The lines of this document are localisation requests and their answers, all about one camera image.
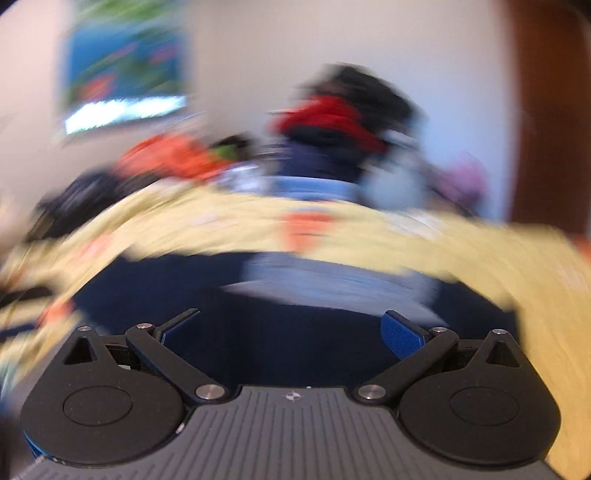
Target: metal screw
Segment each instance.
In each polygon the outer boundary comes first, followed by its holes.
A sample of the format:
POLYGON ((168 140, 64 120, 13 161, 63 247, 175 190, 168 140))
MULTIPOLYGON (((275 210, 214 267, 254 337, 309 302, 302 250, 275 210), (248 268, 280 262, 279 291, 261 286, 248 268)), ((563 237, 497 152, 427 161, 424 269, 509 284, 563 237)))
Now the metal screw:
POLYGON ((364 385, 359 387, 357 395, 366 400, 379 400, 386 396, 386 389, 380 385, 364 385))
POLYGON ((226 394, 226 390, 221 385, 201 385, 195 390, 196 395, 204 400, 217 400, 226 394))

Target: logo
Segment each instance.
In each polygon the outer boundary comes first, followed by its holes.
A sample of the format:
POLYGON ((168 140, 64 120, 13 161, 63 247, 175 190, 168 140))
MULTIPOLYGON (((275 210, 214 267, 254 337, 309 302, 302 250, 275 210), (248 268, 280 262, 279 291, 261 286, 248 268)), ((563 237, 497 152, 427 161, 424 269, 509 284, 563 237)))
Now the logo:
POLYGON ((285 398, 287 400, 289 400, 290 402, 295 403, 298 400, 301 400, 302 398, 304 398, 304 396, 303 395, 300 395, 298 392, 291 391, 287 395, 285 395, 285 398))

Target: white wall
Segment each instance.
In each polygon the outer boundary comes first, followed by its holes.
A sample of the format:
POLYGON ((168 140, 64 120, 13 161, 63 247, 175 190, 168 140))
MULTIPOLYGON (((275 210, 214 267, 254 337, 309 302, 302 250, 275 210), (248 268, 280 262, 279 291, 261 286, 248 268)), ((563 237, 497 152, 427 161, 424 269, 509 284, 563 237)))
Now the white wall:
MULTIPOLYGON (((207 92, 208 48, 213 40, 207 7, 192 2, 187 20, 189 52, 202 44, 203 54, 190 56, 188 74, 195 89, 207 92)), ((0 16, 0 192, 10 192, 32 208, 42 195, 60 190, 83 171, 114 162, 127 149, 154 132, 153 123, 90 132, 64 141, 60 130, 60 75, 63 41, 69 27, 69 0, 18 0, 0 16)), ((197 109, 212 107, 196 98, 197 109)))
POLYGON ((326 62, 364 65, 428 116, 429 160, 461 151, 491 175, 486 213, 504 218, 512 190, 516 85, 498 0, 217 0, 220 133, 265 131, 265 111, 326 62))
MULTIPOLYGON (((436 164, 470 151, 491 174, 487 213, 502 218, 512 183, 514 80, 496 0, 187 0, 195 109, 214 132, 265 132, 266 111, 327 62, 372 69, 427 114, 436 164)), ((67 0, 18 0, 0 17, 0 192, 26 206, 83 170, 116 160, 150 133, 94 132, 63 144, 60 65, 67 0)))

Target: blue gripper pad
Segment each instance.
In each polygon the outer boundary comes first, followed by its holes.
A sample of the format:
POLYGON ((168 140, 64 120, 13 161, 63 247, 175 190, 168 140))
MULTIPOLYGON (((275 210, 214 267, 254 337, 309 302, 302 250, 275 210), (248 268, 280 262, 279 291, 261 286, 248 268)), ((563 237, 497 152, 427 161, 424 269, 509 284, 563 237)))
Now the blue gripper pad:
POLYGON ((400 360, 425 346, 431 338, 428 332, 392 310, 382 316, 380 333, 386 346, 400 360))

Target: orange cloth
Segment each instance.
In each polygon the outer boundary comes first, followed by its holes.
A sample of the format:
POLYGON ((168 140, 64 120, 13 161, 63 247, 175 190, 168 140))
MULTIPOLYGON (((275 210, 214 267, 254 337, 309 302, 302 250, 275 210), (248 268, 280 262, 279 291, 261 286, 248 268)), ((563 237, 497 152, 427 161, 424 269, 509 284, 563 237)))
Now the orange cloth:
POLYGON ((154 172, 164 177, 207 181, 229 165, 228 160, 186 135, 163 134, 129 150, 115 165, 115 172, 122 176, 154 172))

